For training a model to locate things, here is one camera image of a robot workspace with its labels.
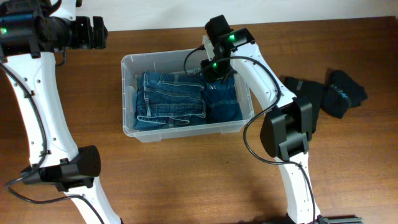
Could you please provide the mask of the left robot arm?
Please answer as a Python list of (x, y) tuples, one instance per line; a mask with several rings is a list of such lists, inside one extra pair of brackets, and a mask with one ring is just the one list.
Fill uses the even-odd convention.
[(108, 31), (98, 16), (78, 16), (81, 1), (2, 1), (1, 69), (14, 90), (29, 140), (23, 184), (54, 185), (87, 223), (121, 223), (100, 183), (95, 146), (78, 147), (57, 89), (55, 54), (103, 49)]

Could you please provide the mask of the dark blue jeans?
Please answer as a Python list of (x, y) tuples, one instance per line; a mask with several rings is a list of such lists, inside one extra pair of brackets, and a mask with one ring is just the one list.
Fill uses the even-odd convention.
[(144, 71), (136, 77), (134, 122), (137, 131), (206, 123), (205, 89), (198, 77)]

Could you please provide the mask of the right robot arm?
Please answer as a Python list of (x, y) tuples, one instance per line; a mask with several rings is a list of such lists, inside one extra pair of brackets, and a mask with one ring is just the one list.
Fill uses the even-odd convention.
[(291, 223), (322, 223), (308, 171), (312, 139), (312, 104), (299, 98), (277, 78), (264, 60), (255, 38), (246, 29), (233, 30), (223, 15), (205, 24), (203, 45), (208, 55), (202, 61), (208, 82), (225, 81), (233, 74), (244, 79), (262, 111), (249, 120), (263, 118), (260, 139), (269, 155), (266, 164), (278, 166), (287, 196)]

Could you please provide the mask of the blue garment with tape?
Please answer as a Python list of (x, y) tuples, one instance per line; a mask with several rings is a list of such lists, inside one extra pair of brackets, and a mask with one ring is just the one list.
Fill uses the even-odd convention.
[(224, 83), (205, 82), (203, 100), (206, 103), (206, 120), (208, 123), (224, 123), (243, 119), (237, 100), (235, 79), (228, 78)]

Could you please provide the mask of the black garment with tape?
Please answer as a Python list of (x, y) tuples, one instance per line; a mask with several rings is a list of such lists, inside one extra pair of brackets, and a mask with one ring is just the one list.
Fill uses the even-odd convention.
[(294, 77), (286, 77), (284, 85), (293, 92), (297, 98), (306, 97), (312, 104), (312, 133), (316, 132), (318, 115), (323, 98), (323, 84), (301, 80)]
[(350, 108), (361, 105), (368, 99), (363, 86), (342, 70), (331, 72), (328, 85), (324, 87), (321, 108), (330, 116), (342, 119)]

